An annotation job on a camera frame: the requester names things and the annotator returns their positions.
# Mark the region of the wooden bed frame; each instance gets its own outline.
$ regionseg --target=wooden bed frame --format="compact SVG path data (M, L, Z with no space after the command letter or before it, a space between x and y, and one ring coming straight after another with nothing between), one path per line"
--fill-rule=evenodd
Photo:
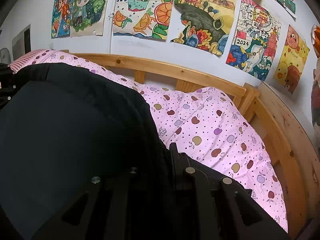
M215 87L230 96L248 122L256 115L255 119L260 120L265 130L263 135L258 134L265 143L271 164L281 167L275 170L281 173L277 173L277 177L286 196L284 201L287 209L289 236L294 239L298 235L301 228L307 223L307 219L310 218L307 204L309 193L305 186L306 182L303 180L301 167L298 165L291 145L274 115L259 98L260 91L258 89L247 83L242 87L207 73L156 60L110 54L76 53L74 55L105 68L112 66L132 69L135 71L134 80L141 84L144 83L146 72L149 72L176 78L175 89L183 92L193 92L203 87Z

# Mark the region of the metal rivet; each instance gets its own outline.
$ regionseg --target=metal rivet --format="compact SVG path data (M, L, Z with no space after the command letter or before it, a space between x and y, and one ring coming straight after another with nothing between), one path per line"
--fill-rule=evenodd
M91 182L95 184L95 183L99 183L100 180L101 178L99 176L95 176L95 177L92 177Z
M189 173L189 174L192 174L192 173L195 173L196 170L195 170L195 168L193 168L193 167L187 167L187 168L186 168L186 172Z
M229 184L232 183L232 179L230 179L229 177L224 177L224 178L222 179L222 182L223 182L224 184L229 185Z

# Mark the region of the black device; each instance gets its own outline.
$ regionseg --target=black device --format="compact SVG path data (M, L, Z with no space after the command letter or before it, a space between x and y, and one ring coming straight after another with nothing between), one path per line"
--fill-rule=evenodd
M170 144L171 181L180 214L181 239L289 239L287 233L232 178L178 153ZM139 168L94 177L32 240L128 240L139 238L145 207L136 205L148 194Z

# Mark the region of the pink quilt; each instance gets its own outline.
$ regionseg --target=pink quilt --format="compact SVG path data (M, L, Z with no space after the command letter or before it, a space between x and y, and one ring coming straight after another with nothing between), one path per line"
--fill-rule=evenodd
M229 97L213 87L193 93L136 83L83 58L55 50L32 51L10 67L65 62L139 92L150 105L158 134L167 148L180 152L252 189L251 197L288 232L280 182L263 142Z

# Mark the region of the white wall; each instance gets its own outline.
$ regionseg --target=white wall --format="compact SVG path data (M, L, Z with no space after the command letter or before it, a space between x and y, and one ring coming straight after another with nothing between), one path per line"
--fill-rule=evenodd
M74 53L111 52L112 54L145 57L183 65L213 74L239 85L243 85L247 82L254 86L258 86L260 83L260 81L253 76L225 64L232 39L228 40L224 54L219 57L186 45L171 43L170 40L177 38L179 32L183 28L180 20L180 13L175 8L172 10L166 42L129 36L112 36L111 40L112 30L110 24L112 23L112 19L109 18L109 15L113 13L115 0L108 1L103 36L51 39L53 2L54 0L18 0L0 28L3 30L0 35L0 48L7 47L12 54L12 39L23 28L31 24L32 50L50 48L53 45L54 49L69 49L70 52ZM308 120L311 121L310 94L313 81L313 69L316 66L317 59L311 44L310 30L313 24L319 23L304 0L298 0L296 3L296 20L294 20L285 9L274 0L264 0L261 5L267 8L275 16L278 16L282 22L282 32L278 42L278 50L272 68L267 76L267 83L273 84L272 77L281 56L288 24L291 24L298 31L298 33L306 40L306 43L310 48L308 60L298 87L292 96L289 93L286 93L286 95L302 109ZM236 5L236 20L232 26L230 36L233 36L235 33L239 9L240 0L238 0Z

